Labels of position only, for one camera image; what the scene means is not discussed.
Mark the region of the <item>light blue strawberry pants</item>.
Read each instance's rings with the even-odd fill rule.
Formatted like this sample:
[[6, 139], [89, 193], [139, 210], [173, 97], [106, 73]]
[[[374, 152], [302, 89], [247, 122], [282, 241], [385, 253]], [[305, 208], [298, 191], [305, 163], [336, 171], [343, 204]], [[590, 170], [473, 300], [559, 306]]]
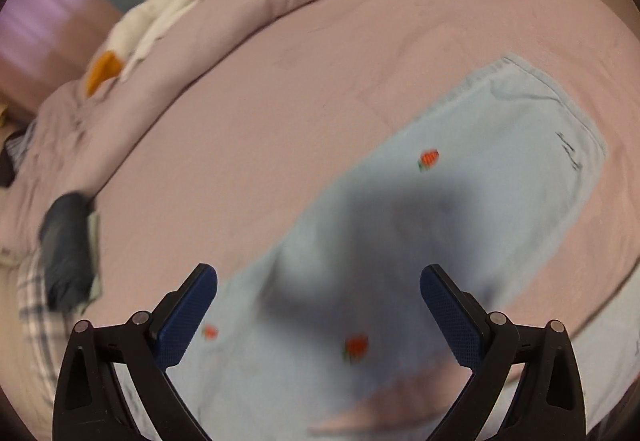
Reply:
[[170, 377], [216, 440], [393, 437], [465, 373], [442, 265], [526, 322], [585, 320], [639, 253], [639, 49], [343, 64], [237, 52], [118, 175], [104, 257], [134, 308], [222, 284]]

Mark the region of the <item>plaid pillow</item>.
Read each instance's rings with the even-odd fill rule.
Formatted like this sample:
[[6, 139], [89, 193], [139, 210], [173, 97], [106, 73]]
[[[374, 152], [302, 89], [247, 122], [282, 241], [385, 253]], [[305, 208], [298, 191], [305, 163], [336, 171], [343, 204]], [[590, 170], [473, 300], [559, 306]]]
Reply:
[[18, 267], [17, 305], [38, 393], [52, 411], [73, 316], [49, 309], [38, 249]]

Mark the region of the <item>folded dark denim jeans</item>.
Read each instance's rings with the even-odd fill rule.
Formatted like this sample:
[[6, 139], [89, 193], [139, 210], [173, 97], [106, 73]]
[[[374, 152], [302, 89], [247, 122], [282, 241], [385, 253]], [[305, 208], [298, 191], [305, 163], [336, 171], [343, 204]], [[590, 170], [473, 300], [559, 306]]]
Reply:
[[91, 209], [84, 194], [70, 192], [57, 198], [44, 215], [40, 260], [51, 311], [72, 312], [89, 300], [96, 277], [89, 235]]

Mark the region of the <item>folded light green garment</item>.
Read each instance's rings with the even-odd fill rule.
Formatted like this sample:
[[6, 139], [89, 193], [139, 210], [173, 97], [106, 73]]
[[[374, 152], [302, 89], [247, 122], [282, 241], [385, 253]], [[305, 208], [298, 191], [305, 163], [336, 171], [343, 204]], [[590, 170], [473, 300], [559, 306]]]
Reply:
[[92, 281], [89, 289], [89, 296], [86, 301], [79, 306], [80, 314], [84, 314], [90, 305], [102, 296], [102, 284], [100, 276], [100, 216], [93, 212], [88, 217], [88, 239], [92, 269]]

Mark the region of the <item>mauve bed sheet mattress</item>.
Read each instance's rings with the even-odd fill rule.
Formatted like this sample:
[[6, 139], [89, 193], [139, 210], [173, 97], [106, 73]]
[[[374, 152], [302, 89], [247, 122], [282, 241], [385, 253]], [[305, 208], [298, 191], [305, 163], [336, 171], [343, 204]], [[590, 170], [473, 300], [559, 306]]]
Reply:
[[200, 262], [170, 377], [216, 440], [417, 440], [468, 374], [438, 263], [574, 341], [588, 424], [639, 373], [639, 43], [600, 0], [317, 0], [160, 116], [99, 193], [106, 325]]

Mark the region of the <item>mauve duvet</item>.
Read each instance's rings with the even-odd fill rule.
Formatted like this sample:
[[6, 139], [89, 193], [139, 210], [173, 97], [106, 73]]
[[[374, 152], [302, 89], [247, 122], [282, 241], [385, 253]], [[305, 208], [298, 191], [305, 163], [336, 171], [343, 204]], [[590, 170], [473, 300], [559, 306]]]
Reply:
[[246, 38], [316, 0], [202, 0], [124, 81], [87, 99], [75, 80], [40, 109], [32, 145], [1, 209], [1, 246], [32, 252], [58, 196], [94, 195], [190, 83]]

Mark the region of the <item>dark clothes pile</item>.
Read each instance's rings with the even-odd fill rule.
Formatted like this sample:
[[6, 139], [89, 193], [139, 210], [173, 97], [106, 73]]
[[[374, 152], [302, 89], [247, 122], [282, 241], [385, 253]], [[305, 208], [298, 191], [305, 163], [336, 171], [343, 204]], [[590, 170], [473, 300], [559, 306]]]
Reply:
[[17, 172], [23, 165], [26, 154], [35, 137], [37, 122], [33, 120], [28, 126], [12, 131], [1, 141], [1, 172], [2, 188], [8, 188], [14, 181]]

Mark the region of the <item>pink curtain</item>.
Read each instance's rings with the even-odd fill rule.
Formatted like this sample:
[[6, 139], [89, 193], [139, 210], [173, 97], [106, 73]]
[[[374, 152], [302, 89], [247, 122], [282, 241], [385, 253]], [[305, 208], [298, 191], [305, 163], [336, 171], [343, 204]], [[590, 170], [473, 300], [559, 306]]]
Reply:
[[1, 9], [1, 97], [34, 114], [84, 75], [122, 12], [108, 0], [8, 0]]

